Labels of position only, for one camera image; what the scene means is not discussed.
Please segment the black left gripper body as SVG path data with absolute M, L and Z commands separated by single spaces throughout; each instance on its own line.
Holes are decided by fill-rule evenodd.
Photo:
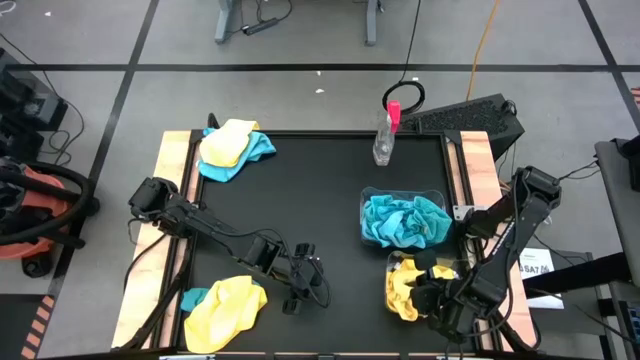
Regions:
M 294 258 L 291 268 L 291 287 L 298 297 L 303 299 L 317 297 L 317 289 L 323 283 L 323 276 L 323 266 L 318 257 Z

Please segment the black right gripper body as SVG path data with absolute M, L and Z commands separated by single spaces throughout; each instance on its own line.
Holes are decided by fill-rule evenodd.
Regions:
M 421 316 L 439 321 L 473 320 L 483 303 L 473 294 L 470 278 L 444 279 L 420 275 L 410 290 L 410 300 Z

